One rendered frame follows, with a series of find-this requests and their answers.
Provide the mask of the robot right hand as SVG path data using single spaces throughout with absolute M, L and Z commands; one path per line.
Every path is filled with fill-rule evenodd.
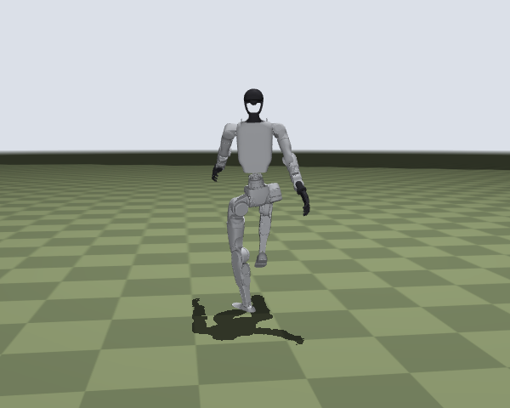
M 303 199 L 303 202 L 304 202 L 304 207 L 303 207 L 304 208 L 304 210 L 303 210 L 304 214 L 303 215 L 306 216 L 306 215 L 308 215 L 309 209 L 310 209 L 310 207 L 309 207 L 309 197 L 308 197 L 308 194 L 306 192 L 307 189 L 306 189 L 306 187 L 303 186 L 301 181 L 297 181 L 295 183 L 295 185 L 297 186 L 297 194 L 301 195 L 301 197 Z

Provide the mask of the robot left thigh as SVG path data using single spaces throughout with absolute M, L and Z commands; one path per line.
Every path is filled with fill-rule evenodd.
M 229 247 L 232 252 L 237 250 L 241 254 L 241 261 L 245 264 L 250 256 L 249 251 L 243 247 L 245 218 L 249 208 L 249 199 L 246 194 L 232 198 L 228 207 L 227 231 Z

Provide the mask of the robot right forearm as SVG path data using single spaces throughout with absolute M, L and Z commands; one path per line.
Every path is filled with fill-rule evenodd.
M 298 160 L 296 158 L 296 156 L 292 153 L 292 158 L 293 158 L 293 162 L 289 163 L 287 165 L 287 171 L 290 173 L 290 178 L 291 178 L 291 181 L 293 183 L 293 186 L 294 186 L 294 190 L 297 191 L 297 186 L 295 185 L 295 183 L 297 181 L 301 181 L 303 186 L 304 186 L 304 183 L 302 181 L 302 176 L 301 176 L 301 173 L 299 171 L 299 165 L 298 165 Z

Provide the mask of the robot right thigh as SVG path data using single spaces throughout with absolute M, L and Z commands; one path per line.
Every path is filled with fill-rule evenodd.
M 280 186 L 277 183 L 268 184 L 269 191 L 270 191 L 270 203 L 274 203 L 276 201 L 281 201 L 281 189 Z M 270 203 L 264 204 L 263 206 L 259 207 L 259 213 L 260 215 L 263 214 L 264 216 L 269 216 L 269 207 Z

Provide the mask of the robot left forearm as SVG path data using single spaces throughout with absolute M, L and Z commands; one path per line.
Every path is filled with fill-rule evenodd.
M 217 157 L 218 159 L 217 159 L 216 168 L 217 168 L 217 167 L 221 167 L 221 168 L 224 170 L 225 165 L 226 165 L 226 162 L 227 162 L 227 160 L 228 160 L 228 157 L 222 157 L 222 156 L 220 156 L 220 155 L 219 155 L 219 154 L 220 154 L 220 151 L 221 151 L 221 145 L 220 145 L 220 147 L 219 147 L 219 149 L 218 149 L 218 157 Z

